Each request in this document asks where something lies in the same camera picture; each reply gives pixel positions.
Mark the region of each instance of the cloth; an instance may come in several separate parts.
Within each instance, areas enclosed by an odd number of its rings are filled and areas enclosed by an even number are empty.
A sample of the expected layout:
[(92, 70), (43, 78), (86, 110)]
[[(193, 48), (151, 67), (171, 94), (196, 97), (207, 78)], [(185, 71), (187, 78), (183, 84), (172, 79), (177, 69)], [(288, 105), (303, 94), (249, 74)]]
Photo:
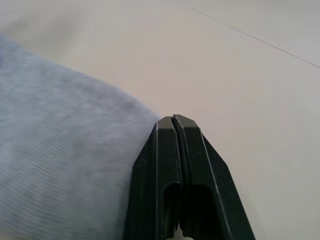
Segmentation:
[(0, 232), (119, 240), (132, 165), (159, 116), (0, 36)]

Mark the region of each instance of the white surface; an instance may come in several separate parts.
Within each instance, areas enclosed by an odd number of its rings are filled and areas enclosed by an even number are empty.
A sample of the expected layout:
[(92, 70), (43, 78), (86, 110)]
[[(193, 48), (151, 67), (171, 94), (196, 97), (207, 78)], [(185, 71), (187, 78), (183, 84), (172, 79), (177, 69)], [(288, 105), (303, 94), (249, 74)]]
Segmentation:
[(21, 10), (20, 1), (15, 23), (29, 24), (0, 28), (163, 116), (194, 119), (228, 164), (257, 240), (319, 239), (318, 67), (193, 10), (208, 1), (61, 2)]
[(320, 1), (211, 0), (195, 10), (320, 67)]

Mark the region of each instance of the gray fabric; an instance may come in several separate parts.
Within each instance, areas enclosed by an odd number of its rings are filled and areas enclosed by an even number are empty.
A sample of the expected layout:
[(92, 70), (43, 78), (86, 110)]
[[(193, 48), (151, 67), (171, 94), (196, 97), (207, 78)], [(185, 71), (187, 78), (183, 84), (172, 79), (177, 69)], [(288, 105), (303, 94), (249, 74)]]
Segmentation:
[(133, 162), (159, 116), (0, 37), (0, 232), (119, 240)]

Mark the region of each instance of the ribbed knit fabric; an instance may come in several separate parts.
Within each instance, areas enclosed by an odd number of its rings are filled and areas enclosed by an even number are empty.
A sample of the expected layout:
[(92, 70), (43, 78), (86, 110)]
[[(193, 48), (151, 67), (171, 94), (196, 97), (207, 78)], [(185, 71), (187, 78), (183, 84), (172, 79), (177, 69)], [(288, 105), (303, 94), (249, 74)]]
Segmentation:
[(131, 167), (158, 119), (0, 36), (0, 232), (119, 240)]

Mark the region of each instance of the thin line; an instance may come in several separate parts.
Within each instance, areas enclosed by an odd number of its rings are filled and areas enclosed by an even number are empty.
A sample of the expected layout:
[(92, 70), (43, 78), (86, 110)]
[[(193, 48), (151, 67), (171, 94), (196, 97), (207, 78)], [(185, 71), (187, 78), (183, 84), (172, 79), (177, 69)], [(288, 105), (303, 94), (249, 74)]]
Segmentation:
[(261, 39), (259, 39), (259, 38), (256, 38), (255, 36), (252, 36), (252, 35), (244, 32), (244, 31), (241, 31), (241, 30), (239, 30), (239, 29), (237, 29), (237, 28), (235, 28), (235, 27), (233, 27), (233, 26), (230, 26), (230, 25), (228, 25), (228, 24), (226, 24), (226, 23), (224, 23), (224, 22), (222, 22), (222, 21), (219, 21), (218, 19), (215, 19), (215, 18), (212, 17), (212, 16), (209, 16), (209, 15), (207, 15), (207, 14), (201, 12), (201, 11), (198, 11), (198, 10), (196, 10), (196, 9), (194, 9), (194, 8), (193, 8), (192, 10), (195, 11), (196, 13), (198, 13), (198, 14), (201, 14), (201, 15), (207, 17), (207, 18), (210, 18), (210, 19), (212, 19), (212, 20), (214, 20), (214, 21), (217, 21), (217, 22), (219, 22), (219, 23), (221, 23), (221, 24), (223, 24), (223, 25), (225, 25), (225, 26), (228, 26), (228, 27), (230, 27), (230, 28), (232, 28), (232, 29), (234, 29), (234, 30), (237, 30), (237, 31), (240, 32), (240, 33), (243, 33), (243, 34), (245, 34), (245, 35), (248, 35), (249, 37), (252, 37), (252, 38), (254, 38), (254, 39), (256, 39), (256, 40), (258, 40), (258, 41), (260, 41), (260, 42), (262, 42), (262, 43), (264, 43), (264, 44), (267, 44), (267, 45), (269, 45), (269, 46), (271, 46), (271, 47), (273, 47), (273, 48), (275, 48), (275, 49), (278, 49), (278, 50), (280, 50), (280, 51), (282, 51), (282, 52), (284, 52), (284, 53), (286, 53), (286, 54), (289, 54), (289, 55), (291, 55), (291, 56), (293, 56), (293, 57), (295, 57), (295, 58), (297, 58), (297, 59), (299, 59), (299, 60), (302, 60), (302, 61), (306, 62), (307, 64), (311, 64), (311, 65), (313, 65), (313, 66), (315, 66), (315, 67), (317, 67), (317, 68), (320, 69), (320, 66), (317, 66), (317, 65), (315, 65), (315, 64), (313, 64), (313, 63), (311, 63), (311, 62), (309, 62), (309, 61), (306, 61), (306, 60), (304, 60), (304, 59), (302, 59), (302, 58), (300, 58), (300, 57), (298, 57), (298, 56), (295, 56), (295, 55), (293, 55), (293, 54), (291, 54), (291, 53), (289, 53), (289, 52), (287, 52), (287, 51), (285, 51), (285, 50), (282, 50), (282, 49), (279, 48), (279, 47), (273, 46), (273, 45), (271, 45), (270, 43), (267, 43), (267, 42), (265, 42), (265, 41), (263, 41), (263, 40), (261, 40)]

